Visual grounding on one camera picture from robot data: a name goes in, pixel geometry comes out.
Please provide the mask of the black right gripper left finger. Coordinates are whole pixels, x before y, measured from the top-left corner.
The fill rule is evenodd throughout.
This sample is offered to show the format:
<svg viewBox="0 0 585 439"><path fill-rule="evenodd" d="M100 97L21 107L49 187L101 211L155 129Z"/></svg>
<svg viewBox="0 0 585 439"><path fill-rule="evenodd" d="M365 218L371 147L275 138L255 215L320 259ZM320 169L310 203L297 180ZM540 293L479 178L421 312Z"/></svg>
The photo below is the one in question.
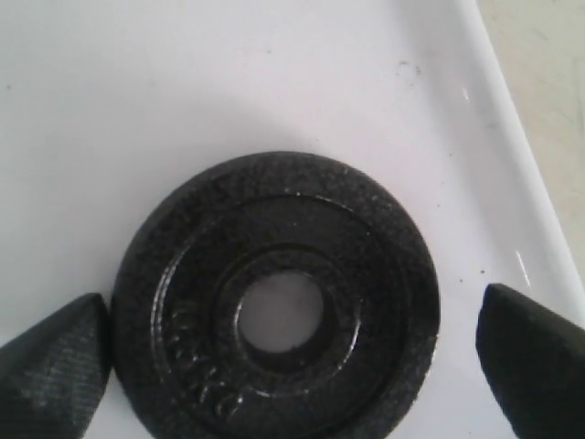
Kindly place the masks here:
<svg viewBox="0 0 585 439"><path fill-rule="evenodd" d="M81 438L112 370L101 294L84 294L1 347L1 436Z"/></svg>

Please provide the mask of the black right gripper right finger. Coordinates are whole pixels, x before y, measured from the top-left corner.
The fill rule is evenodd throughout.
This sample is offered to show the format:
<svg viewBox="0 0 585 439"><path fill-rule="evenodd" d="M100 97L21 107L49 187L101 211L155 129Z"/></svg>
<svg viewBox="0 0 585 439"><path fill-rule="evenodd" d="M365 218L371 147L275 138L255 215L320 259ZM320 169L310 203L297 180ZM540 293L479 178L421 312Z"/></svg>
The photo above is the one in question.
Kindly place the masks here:
<svg viewBox="0 0 585 439"><path fill-rule="evenodd" d="M488 284L475 348L519 438L584 436L584 329L504 284Z"/></svg>

